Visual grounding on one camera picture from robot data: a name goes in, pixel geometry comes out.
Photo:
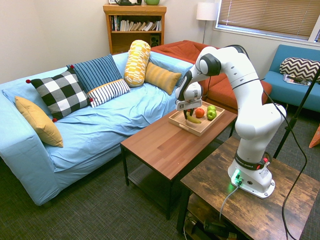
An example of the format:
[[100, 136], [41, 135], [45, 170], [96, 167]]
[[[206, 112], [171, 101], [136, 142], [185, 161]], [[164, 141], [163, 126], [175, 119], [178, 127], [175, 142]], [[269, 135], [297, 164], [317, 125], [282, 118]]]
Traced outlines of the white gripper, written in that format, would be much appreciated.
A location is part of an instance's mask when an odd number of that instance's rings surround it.
[[194, 112], [194, 108], [198, 108], [202, 106], [202, 99], [194, 99], [192, 101], [186, 101], [186, 100], [176, 100], [175, 106], [177, 111], [183, 111], [184, 118], [188, 119], [188, 112], [189, 115], [192, 116]]

